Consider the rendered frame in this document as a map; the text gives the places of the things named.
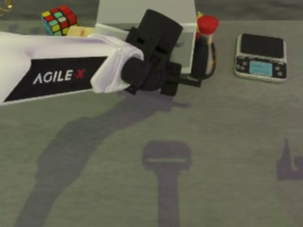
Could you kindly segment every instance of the dark bottle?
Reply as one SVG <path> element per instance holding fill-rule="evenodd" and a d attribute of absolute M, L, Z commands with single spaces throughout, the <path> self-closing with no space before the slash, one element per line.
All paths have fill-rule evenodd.
<path fill-rule="evenodd" d="M 209 15 L 201 16 L 198 20 L 198 32 L 193 54 L 191 77 L 207 79 L 216 68 L 216 49 L 213 35 L 219 25 L 217 18 Z"/>

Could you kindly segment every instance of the kitchen scale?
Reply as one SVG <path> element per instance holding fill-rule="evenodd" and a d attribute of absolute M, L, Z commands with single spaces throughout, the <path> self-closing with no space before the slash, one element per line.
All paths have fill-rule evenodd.
<path fill-rule="evenodd" d="M 284 82 L 286 42 L 281 38 L 241 34 L 237 38 L 234 67 L 236 76 L 242 78 Z"/>

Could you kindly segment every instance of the green-gray surface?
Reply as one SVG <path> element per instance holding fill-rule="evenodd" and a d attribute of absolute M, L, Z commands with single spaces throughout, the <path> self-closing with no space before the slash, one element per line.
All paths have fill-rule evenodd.
<path fill-rule="evenodd" d="M 291 159 L 303 154 L 302 27 L 221 22 L 215 74 L 201 88 L 180 86 L 174 102 L 154 93 L 88 92 L 2 107 L 0 226 L 161 227 L 157 198 L 176 208 L 168 173 L 186 166 L 162 166 L 157 180 L 142 156 L 165 158 L 171 147 L 191 166 L 178 177 L 179 216 L 164 226 L 301 227 L 300 159 L 298 180 L 278 180 L 276 163 L 286 138 Z M 236 37 L 244 32 L 286 40 L 285 84 L 233 75 Z M 158 181 L 165 184 L 159 191 Z"/>

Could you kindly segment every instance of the black label panel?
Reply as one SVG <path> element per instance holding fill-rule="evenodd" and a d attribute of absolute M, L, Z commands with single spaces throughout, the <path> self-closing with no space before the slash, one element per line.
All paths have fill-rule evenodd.
<path fill-rule="evenodd" d="M 32 60 L 30 70 L 5 102 L 89 90 L 92 88 L 90 79 L 106 58 L 104 56 Z"/>

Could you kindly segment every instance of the colorful puzzle cube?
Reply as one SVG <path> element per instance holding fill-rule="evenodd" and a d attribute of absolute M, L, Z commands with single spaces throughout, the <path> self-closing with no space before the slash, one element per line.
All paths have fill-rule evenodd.
<path fill-rule="evenodd" d="M 41 19 L 48 35 L 67 35 L 71 26 L 77 26 L 77 17 L 67 6 L 41 13 Z"/>

